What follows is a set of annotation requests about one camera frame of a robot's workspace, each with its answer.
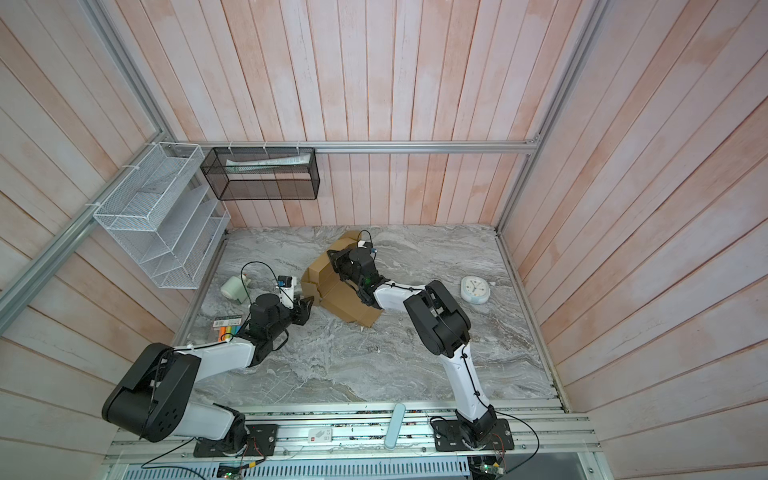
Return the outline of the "brown cardboard box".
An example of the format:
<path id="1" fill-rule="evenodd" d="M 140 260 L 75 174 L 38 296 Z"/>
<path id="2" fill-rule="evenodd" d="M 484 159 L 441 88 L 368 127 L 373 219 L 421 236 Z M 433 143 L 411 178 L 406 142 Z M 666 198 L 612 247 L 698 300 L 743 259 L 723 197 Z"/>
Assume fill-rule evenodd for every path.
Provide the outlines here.
<path id="1" fill-rule="evenodd" d="M 363 304 L 353 288 L 340 280 L 327 251 L 305 270 L 301 287 L 305 297 L 314 298 L 314 306 L 323 307 L 347 323 L 370 328 L 382 314 L 381 310 Z"/>

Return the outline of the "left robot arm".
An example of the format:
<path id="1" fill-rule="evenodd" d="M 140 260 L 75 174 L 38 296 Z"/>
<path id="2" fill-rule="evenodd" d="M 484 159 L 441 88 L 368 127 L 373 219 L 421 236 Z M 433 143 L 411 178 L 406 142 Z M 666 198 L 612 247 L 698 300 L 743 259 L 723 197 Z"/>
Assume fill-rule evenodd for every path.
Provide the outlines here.
<path id="1" fill-rule="evenodd" d="M 215 375 L 255 367 L 279 349 L 275 340 L 291 325 L 305 325 L 314 303 L 285 302 L 262 294 L 237 333 L 218 342 L 174 348 L 147 346 L 105 400 L 102 418 L 142 439 L 190 437 L 233 456 L 246 449 L 245 416 L 232 408 L 193 402 L 195 384 Z"/>

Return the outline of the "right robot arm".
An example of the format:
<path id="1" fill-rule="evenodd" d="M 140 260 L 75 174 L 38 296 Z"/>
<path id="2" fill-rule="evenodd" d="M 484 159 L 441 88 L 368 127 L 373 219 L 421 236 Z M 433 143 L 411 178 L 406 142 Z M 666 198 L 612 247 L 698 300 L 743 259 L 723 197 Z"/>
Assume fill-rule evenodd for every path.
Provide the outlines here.
<path id="1" fill-rule="evenodd" d="M 420 340 L 439 357 L 446 371 L 462 441 L 471 448 L 479 447 L 495 427 L 497 415 L 473 364 L 470 319 L 454 296 L 438 280 L 406 285 L 382 276 L 370 242 L 331 249 L 327 255 L 334 272 L 364 305 L 408 314 Z"/>

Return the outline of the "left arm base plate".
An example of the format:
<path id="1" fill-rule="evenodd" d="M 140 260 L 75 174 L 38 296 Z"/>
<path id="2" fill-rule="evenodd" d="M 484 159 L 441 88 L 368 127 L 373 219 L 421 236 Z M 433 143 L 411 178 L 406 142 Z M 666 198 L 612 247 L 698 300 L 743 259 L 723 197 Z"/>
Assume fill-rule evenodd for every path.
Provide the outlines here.
<path id="1" fill-rule="evenodd" d="M 232 424 L 221 440 L 198 438 L 193 452 L 195 458 L 243 455 L 269 457 L 274 454 L 277 424 L 247 423 L 245 415 L 235 409 L 216 403 L 213 407 L 231 413 Z"/>

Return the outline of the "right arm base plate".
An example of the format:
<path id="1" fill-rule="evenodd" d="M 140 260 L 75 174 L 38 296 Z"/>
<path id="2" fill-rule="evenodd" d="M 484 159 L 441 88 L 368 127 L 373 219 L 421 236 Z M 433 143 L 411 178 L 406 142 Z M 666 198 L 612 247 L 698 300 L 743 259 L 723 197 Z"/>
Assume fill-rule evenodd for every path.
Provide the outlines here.
<path id="1" fill-rule="evenodd" d="M 465 450 L 506 452 L 515 449 L 507 420 L 497 420 L 488 431 L 480 433 L 475 432 L 461 420 L 448 420 L 440 416 L 431 417 L 429 425 L 432 428 L 434 444 L 438 452 Z"/>

